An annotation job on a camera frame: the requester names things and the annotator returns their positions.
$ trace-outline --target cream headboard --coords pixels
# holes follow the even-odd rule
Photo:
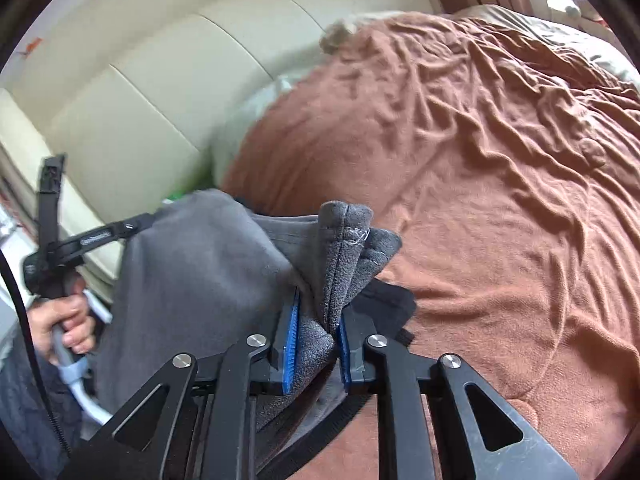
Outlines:
[[[335,20],[380,10],[441,6],[439,0],[88,0],[53,28],[8,86],[5,99],[15,103],[5,109],[24,120],[4,124],[30,127],[0,131],[14,166],[13,176],[3,171],[4,177],[36,171],[42,149],[28,164],[18,159],[30,150],[10,149],[18,138],[31,139],[69,155],[68,179],[91,214],[63,217],[91,216],[95,223],[153,211],[206,171],[210,138],[230,110],[287,68],[320,62],[318,40]],[[98,265],[107,281],[117,257],[108,259]]]

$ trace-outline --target brown blanket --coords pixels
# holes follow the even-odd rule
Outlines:
[[[412,351],[458,352],[593,479],[640,411],[640,97],[577,52],[404,14],[249,133],[225,191],[274,215],[361,202],[404,247]],[[377,477],[371,408],[296,478]]]

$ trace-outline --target white tube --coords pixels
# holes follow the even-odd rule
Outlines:
[[[87,303],[89,303],[89,308],[94,311],[94,314],[98,316],[104,324],[110,324],[111,320],[113,319],[111,312],[107,310],[102,302],[98,298],[96,298],[95,294],[92,293],[88,288],[86,288],[82,292],[84,292]]]
[[[98,406],[98,404],[86,394],[86,391],[82,387],[82,380],[77,380],[75,383],[71,383],[69,385],[69,389],[71,390],[71,393],[74,394],[74,397],[84,412],[98,424],[104,426],[111,418],[111,413]]]

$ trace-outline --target black cable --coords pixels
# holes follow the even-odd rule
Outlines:
[[[1,250],[0,276],[2,276],[4,284],[6,285],[6,288],[9,291],[9,295],[11,296],[11,300],[14,302],[15,313],[18,315],[18,322],[20,322],[20,331],[22,332],[22,337],[24,338],[24,346],[27,351],[27,357],[29,358],[29,364],[31,366],[31,373],[33,374],[33,379],[35,380],[38,393],[40,394],[40,398],[42,399],[44,409],[47,411],[47,415],[49,415],[49,420],[51,421],[53,431],[55,431],[58,441],[60,442],[60,446],[62,446],[62,449],[65,451],[67,457],[69,457],[71,455],[71,448],[65,440],[65,436],[62,433],[62,428],[60,428],[60,424],[58,423],[56,416],[53,414],[49,395],[47,394],[47,390],[44,387],[44,381],[42,380],[42,374],[40,373],[40,366],[38,365],[36,351],[33,347],[33,340],[31,339],[31,329],[29,327],[29,319],[27,318],[27,309],[24,307],[24,303],[22,302],[20,288],[18,288],[18,284],[15,281],[14,274],[11,272],[11,267],[9,267],[9,263],[7,262],[6,258],[4,257],[4,253]]]

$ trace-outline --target orange object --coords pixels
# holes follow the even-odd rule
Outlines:
[[[36,50],[36,47],[41,43],[42,43],[42,38],[36,38],[35,40],[31,41],[31,43],[27,45],[27,48],[25,48],[23,52],[18,52],[18,54],[20,54],[23,57],[28,57],[31,55],[31,53],[34,50]]]

